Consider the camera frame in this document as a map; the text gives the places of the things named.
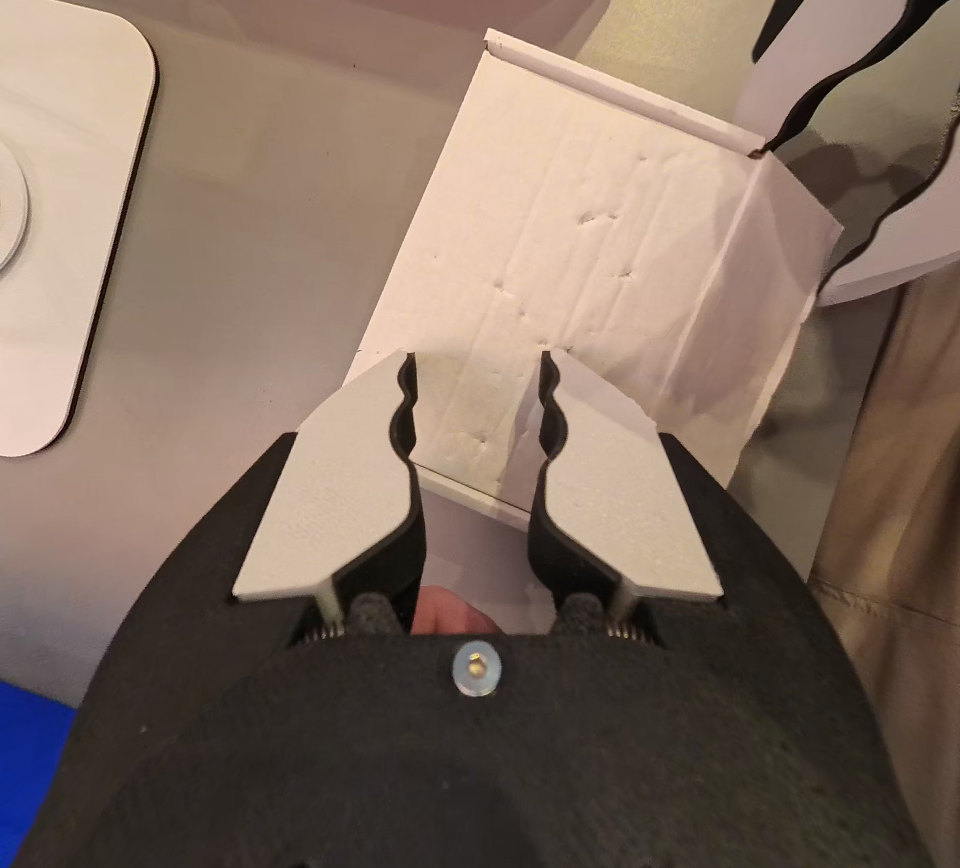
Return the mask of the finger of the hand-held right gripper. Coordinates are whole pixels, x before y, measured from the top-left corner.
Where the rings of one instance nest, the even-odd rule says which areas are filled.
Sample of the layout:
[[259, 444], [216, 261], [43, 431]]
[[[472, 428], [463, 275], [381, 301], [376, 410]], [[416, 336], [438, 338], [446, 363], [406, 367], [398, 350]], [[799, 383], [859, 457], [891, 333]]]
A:
[[866, 246], [824, 280], [817, 302], [831, 306], [913, 281], [959, 257], [959, 161], [947, 159], [884, 214]]
[[950, 0], [804, 0], [758, 62], [735, 123], [774, 150], [810, 123], [844, 80], [903, 45]]

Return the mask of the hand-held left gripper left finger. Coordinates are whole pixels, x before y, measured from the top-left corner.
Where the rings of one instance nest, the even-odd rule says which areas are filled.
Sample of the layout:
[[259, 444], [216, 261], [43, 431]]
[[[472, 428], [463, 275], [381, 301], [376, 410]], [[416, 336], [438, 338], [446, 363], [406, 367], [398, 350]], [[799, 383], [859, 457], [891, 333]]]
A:
[[413, 353], [395, 351], [297, 428], [232, 588], [240, 602], [310, 598], [326, 629], [378, 595], [413, 626], [426, 565]]

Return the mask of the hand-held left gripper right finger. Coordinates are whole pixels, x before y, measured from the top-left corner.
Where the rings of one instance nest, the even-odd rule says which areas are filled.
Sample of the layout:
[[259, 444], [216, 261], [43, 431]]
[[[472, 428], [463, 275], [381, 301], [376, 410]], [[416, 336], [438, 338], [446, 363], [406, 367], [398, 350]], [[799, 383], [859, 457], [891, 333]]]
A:
[[557, 616], [592, 598], [601, 622], [636, 623], [650, 599], [724, 596], [654, 420], [560, 349], [541, 353], [538, 470], [527, 555]]

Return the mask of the white cardboard box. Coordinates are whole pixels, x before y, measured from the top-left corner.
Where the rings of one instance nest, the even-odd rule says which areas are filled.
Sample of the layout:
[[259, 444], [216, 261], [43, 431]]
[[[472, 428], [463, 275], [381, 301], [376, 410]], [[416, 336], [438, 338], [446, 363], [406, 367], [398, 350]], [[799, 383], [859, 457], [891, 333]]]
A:
[[421, 482], [527, 526], [560, 349], [730, 484], [841, 227], [762, 137], [489, 29], [346, 380], [415, 354]]

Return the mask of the blue box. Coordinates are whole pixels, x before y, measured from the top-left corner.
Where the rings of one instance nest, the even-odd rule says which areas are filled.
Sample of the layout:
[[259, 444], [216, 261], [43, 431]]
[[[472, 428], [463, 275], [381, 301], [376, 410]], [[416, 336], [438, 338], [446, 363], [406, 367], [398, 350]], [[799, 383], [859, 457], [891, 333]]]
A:
[[76, 710], [1, 683], [1, 865], [13, 864], [63, 753]]

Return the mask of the person's left hand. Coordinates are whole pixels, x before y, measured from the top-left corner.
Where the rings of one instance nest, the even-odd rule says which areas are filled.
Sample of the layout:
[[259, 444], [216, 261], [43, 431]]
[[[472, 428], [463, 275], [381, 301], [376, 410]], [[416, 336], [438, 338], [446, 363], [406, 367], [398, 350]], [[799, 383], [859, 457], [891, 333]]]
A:
[[418, 592], [412, 635], [496, 635], [499, 626], [448, 589], [422, 586]]

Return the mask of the beige trousers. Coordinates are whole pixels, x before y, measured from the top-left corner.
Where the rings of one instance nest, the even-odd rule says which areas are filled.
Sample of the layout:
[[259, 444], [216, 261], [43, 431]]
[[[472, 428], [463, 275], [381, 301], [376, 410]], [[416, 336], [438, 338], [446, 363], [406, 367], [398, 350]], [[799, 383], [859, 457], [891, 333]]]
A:
[[814, 310], [731, 493], [808, 577], [958, 866], [959, 276]]

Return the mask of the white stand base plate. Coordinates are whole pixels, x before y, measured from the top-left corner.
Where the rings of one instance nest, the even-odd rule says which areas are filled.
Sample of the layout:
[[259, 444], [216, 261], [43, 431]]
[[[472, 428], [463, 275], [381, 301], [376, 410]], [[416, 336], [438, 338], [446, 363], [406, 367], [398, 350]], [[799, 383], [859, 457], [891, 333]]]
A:
[[1, 454], [17, 458], [75, 408], [158, 64], [113, 13], [1, 2]]

